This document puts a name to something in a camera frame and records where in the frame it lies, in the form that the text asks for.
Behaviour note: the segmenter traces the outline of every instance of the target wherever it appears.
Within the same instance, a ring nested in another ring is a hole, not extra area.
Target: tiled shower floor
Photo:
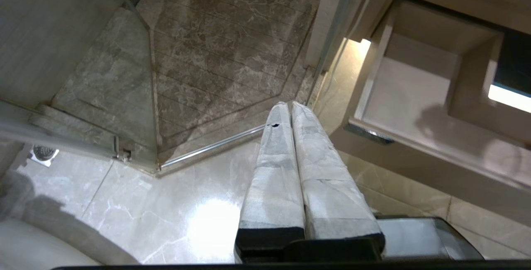
[[[304,42],[318,3],[141,0],[152,29],[159,161],[262,125],[278,101],[303,102],[312,83]],[[127,56],[142,53],[129,15],[118,9],[98,39],[106,51],[95,56],[91,47],[52,106],[149,147],[149,72],[128,61],[142,60]]]

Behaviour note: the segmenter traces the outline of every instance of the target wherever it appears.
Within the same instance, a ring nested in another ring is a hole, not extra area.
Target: glass shower door
[[[3,128],[156,171],[150,34],[129,1],[0,0],[0,14]]]

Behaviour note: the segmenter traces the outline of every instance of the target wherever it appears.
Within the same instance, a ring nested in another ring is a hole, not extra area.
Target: drain cover
[[[50,160],[55,155],[55,149],[45,146],[34,146],[34,155],[40,161]]]

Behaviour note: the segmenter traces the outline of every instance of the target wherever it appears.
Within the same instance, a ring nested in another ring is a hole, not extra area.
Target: metal threshold strip
[[[178,163],[180,161],[186,160],[186,159],[191,158],[191,157],[193,157],[195,155],[199,155],[199,154],[204,153],[206,151],[210,151],[210,150],[215,149],[217,147],[221,147],[223,145],[231,143],[232,141],[235,141],[237,139],[240,139],[240,138],[243,138],[245,136],[251,135],[253,133],[260,132],[260,131],[262,131],[264,129],[265,126],[266,125],[264,124],[264,125],[260,125],[258,127],[254,127],[254,128],[249,129],[247,131],[235,134],[235,135],[233,135],[233,136],[231,136],[229,138],[222,139],[222,140],[218,141],[217,143],[213,143],[213,144],[208,145],[206,147],[202,147],[200,149],[197,149],[195,151],[187,153],[187,154],[185,154],[183,156],[179,156],[179,157],[177,157],[175,159],[172,159],[172,160],[167,161],[166,163],[162,164],[161,168],[166,168],[168,166],[171,166],[172,164],[175,164],[175,163]]]

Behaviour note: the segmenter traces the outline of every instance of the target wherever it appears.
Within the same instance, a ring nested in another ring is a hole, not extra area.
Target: shower enclosure
[[[0,132],[163,175],[307,101],[318,5],[0,0]]]

